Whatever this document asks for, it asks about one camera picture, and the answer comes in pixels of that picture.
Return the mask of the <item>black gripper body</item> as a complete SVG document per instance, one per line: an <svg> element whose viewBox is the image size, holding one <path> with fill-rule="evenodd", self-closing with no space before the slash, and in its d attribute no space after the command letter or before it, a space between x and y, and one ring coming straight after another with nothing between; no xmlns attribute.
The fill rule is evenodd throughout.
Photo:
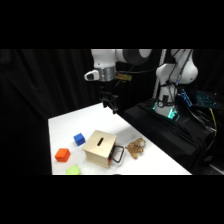
<svg viewBox="0 0 224 224"><path fill-rule="evenodd" d="M117 104L118 96L109 92L104 86L99 87L99 99L100 101L106 101L108 107L112 107L112 103Z"/></svg>

